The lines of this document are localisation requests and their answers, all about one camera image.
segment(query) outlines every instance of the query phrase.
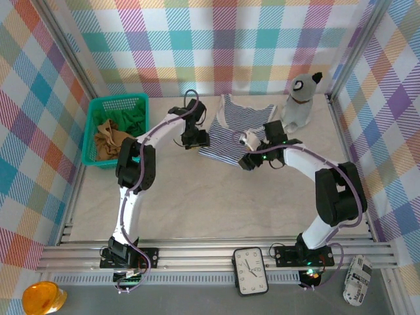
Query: clock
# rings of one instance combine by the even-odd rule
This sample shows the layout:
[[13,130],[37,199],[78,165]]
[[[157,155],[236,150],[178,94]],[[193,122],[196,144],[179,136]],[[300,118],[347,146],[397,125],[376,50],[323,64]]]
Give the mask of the clock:
[[264,294],[268,291],[263,253],[259,247],[239,248],[232,257],[235,284],[242,297]]

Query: dog figurine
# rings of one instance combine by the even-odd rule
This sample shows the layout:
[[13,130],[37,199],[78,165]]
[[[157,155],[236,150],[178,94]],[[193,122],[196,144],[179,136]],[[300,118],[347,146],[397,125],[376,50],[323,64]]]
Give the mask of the dog figurine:
[[300,74],[291,82],[291,91],[281,115],[286,133],[294,133],[309,123],[316,85],[321,79],[322,72],[317,72],[314,75]]

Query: plastic basket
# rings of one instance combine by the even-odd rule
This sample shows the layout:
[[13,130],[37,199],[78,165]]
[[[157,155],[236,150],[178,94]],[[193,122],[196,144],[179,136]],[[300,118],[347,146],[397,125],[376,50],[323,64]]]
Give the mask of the plastic basket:
[[143,99],[145,103],[145,120],[144,130],[149,130],[149,96],[144,93],[125,94],[116,96],[106,96],[91,100],[87,111],[87,121],[85,126],[85,136],[83,138],[82,162],[85,165],[94,165],[102,169],[110,169],[117,166],[117,159],[108,161],[97,161],[95,134],[98,132],[97,126],[93,122],[93,112],[95,110],[130,110],[136,106],[139,99]]

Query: beige surface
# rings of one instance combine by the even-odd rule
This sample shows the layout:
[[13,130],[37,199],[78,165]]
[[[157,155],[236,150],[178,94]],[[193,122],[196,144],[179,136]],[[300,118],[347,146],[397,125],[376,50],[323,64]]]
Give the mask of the beige surface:
[[[243,106],[279,106],[281,96],[234,96]],[[209,128],[219,96],[205,96],[204,127]],[[150,125],[159,123],[181,98],[152,98]],[[344,161],[324,95],[316,95],[312,121],[293,137],[315,152]],[[144,197],[139,220],[141,238],[222,238],[297,235],[316,216],[314,183],[295,169],[263,165],[252,172],[184,150],[173,143],[157,155],[156,180]],[[107,240],[119,206],[115,170],[88,167],[77,201],[70,240]],[[366,234],[364,222],[341,233]]]

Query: dog statue ear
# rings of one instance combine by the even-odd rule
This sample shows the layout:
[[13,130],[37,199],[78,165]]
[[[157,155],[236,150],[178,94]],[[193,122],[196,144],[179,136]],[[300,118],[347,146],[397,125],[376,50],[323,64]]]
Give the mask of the dog statue ear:
[[312,80],[315,81],[316,84],[318,84],[322,79],[322,72],[317,72],[312,76]]

